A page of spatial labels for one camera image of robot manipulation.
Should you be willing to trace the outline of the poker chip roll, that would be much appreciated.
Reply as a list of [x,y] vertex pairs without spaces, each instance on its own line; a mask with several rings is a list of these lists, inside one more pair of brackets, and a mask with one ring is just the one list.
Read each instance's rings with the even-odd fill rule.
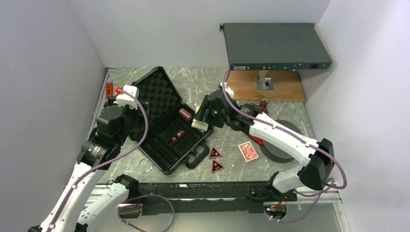
[[184,120],[186,120],[187,122],[189,122],[189,121],[191,121],[191,120],[193,119],[192,114],[191,114],[188,110],[186,110],[185,108],[181,108],[181,109],[178,111],[178,113],[179,113],[179,115],[180,115]]

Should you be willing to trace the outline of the black foam-lined carrying case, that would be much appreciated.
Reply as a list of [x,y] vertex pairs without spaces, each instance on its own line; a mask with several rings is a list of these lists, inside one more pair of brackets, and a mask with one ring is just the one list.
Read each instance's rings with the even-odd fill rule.
[[[183,102],[165,68],[157,66],[142,77],[135,77],[132,70],[124,79],[111,77],[109,82],[114,87],[138,87],[138,100],[147,108],[149,123],[147,137],[139,149],[164,175],[172,174],[181,165],[194,169],[208,155],[206,140],[213,127],[200,131],[191,127],[192,120],[187,122],[179,115],[181,108],[192,116],[195,110]],[[174,143],[172,138],[179,130],[185,134]]]

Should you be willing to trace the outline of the red playing card deck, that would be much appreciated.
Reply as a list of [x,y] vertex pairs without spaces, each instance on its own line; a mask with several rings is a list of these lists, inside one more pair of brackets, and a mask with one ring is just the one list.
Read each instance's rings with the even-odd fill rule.
[[254,149],[252,143],[250,141],[239,144],[238,148],[245,160],[245,162],[250,162],[256,160],[259,156]]

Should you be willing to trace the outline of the blue playing card deck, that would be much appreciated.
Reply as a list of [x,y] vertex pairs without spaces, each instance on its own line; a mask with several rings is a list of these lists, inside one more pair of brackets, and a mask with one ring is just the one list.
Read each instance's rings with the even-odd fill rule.
[[204,121],[203,116],[200,115],[200,106],[197,106],[195,109],[195,114],[192,119],[191,127],[198,129],[200,131],[208,131],[209,125]]

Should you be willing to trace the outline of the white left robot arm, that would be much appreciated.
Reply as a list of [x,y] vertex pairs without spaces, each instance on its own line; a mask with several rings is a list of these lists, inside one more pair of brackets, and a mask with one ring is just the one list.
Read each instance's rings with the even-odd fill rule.
[[147,103],[109,103],[96,119],[96,127],[81,146],[74,170],[58,202],[30,232],[91,232],[109,210],[140,195],[139,182],[126,174],[90,206],[85,204],[112,162],[130,154],[146,138]]

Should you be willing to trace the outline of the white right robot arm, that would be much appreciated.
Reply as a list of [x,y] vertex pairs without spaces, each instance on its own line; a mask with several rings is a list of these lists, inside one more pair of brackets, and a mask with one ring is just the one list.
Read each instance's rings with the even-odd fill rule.
[[324,189],[335,165],[329,140],[319,142],[296,133],[270,118],[261,108],[249,103],[239,106],[218,89],[203,97],[195,110],[192,126],[202,130],[206,126],[223,128],[224,125],[254,140],[260,139],[264,145],[273,145],[298,161],[297,167],[271,177],[271,184],[266,188],[269,199],[277,201],[289,190],[299,187]]

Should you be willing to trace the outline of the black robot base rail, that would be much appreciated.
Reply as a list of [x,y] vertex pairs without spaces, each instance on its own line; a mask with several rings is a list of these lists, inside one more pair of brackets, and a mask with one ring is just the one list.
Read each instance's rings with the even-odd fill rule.
[[140,203],[143,216],[162,213],[263,213],[269,203],[297,201],[293,191],[280,193],[268,181],[139,183],[127,202]]

